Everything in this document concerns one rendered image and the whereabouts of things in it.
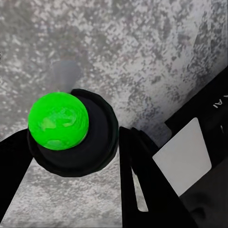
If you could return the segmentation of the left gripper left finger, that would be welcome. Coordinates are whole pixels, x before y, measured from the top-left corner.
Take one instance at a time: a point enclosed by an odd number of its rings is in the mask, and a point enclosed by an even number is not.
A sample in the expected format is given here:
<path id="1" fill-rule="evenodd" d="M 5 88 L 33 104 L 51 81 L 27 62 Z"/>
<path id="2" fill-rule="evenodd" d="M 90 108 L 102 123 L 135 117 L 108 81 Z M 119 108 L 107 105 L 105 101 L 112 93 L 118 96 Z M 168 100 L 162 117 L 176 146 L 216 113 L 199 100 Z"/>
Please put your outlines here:
<path id="1" fill-rule="evenodd" d="M 21 130 L 0 142 L 0 223 L 24 177 L 33 155 L 27 130 Z"/>

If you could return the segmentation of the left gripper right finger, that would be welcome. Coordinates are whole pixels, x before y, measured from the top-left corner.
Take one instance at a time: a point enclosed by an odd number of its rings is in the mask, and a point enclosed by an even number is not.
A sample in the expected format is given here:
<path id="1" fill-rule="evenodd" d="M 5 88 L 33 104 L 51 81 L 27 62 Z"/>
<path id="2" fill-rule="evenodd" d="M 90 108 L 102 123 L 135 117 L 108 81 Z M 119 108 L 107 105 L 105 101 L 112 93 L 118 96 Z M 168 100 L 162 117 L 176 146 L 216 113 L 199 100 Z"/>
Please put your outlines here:
<path id="1" fill-rule="evenodd" d="M 138 135 L 119 127 L 118 143 L 123 228 L 199 228 Z M 130 160 L 149 212 L 137 208 Z"/>

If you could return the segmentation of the insectifuge atomizer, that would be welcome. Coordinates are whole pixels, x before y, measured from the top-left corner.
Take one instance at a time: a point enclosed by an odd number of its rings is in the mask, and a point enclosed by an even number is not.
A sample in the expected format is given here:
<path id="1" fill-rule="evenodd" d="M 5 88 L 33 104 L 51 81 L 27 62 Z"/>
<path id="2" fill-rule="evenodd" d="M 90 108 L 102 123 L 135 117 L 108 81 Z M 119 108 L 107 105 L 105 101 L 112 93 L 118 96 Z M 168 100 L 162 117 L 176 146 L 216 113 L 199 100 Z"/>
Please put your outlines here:
<path id="1" fill-rule="evenodd" d="M 27 141 L 36 162 L 62 177 L 83 177 L 109 167 L 119 151 L 113 108 L 98 94 L 74 86 L 80 65 L 54 61 L 58 92 L 40 98 L 28 118 Z"/>

